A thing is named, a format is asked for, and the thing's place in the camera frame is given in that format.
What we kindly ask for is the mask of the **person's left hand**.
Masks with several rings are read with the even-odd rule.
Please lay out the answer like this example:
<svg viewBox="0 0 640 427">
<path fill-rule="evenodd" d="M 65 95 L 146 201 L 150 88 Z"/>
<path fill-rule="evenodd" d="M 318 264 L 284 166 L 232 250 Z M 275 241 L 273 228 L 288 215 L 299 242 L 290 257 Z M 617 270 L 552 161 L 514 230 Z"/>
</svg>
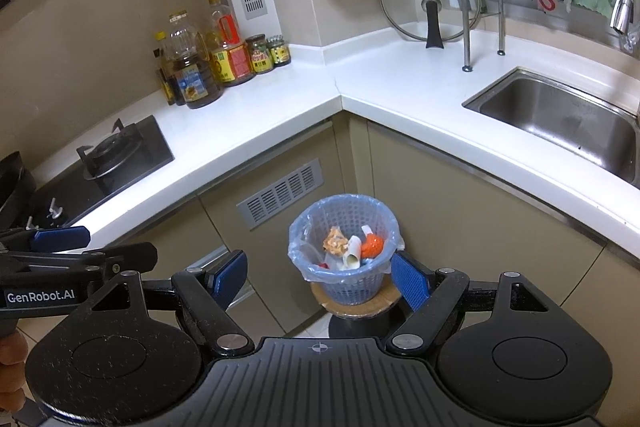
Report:
<svg viewBox="0 0 640 427">
<path fill-rule="evenodd" d="M 17 412 L 24 407 L 25 362 L 28 344 L 20 331 L 1 338 L 0 403 L 1 410 Z"/>
</svg>

